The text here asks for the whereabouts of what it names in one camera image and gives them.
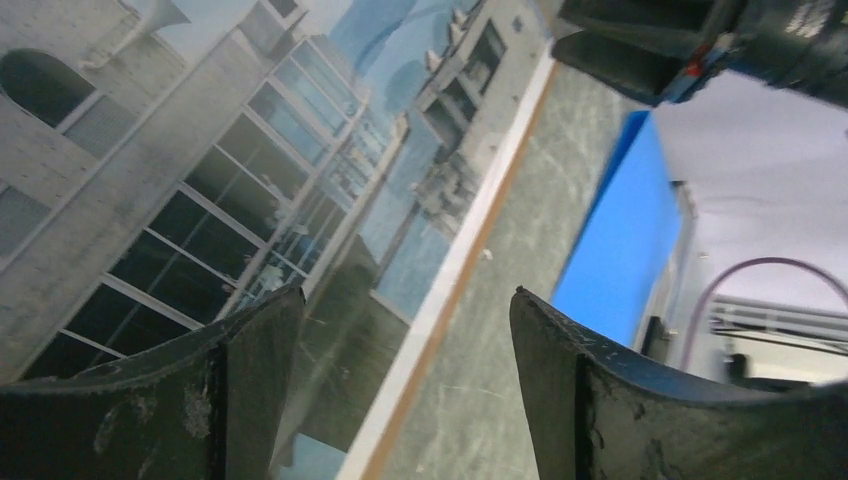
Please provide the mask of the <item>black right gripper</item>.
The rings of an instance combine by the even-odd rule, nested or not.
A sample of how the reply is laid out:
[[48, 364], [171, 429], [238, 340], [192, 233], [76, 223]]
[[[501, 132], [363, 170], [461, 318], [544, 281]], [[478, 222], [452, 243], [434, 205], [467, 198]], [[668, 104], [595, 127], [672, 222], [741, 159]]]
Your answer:
[[747, 1], [734, 29], [689, 62], [613, 39], [718, 33], [729, 27], [727, 1], [565, 1], [558, 18], [583, 31], [557, 40], [551, 56], [638, 103], [686, 102], [728, 70], [847, 107], [845, 1]]

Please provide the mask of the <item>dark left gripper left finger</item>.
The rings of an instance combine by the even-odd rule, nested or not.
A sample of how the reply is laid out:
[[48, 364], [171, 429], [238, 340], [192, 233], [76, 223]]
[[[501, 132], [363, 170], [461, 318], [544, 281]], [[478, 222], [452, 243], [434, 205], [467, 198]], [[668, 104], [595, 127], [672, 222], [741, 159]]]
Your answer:
[[305, 294], [67, 379], [1, 389], [5, 479], [266, 479]]

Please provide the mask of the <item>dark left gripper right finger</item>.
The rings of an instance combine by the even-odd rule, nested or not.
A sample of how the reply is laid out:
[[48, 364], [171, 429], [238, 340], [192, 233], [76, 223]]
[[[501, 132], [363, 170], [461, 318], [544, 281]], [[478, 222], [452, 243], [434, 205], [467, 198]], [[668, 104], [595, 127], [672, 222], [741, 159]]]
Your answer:
[[518, 288], [510, 328], [543, 479], [843, 479], [847, 386], [777, 393], [658, 363]]

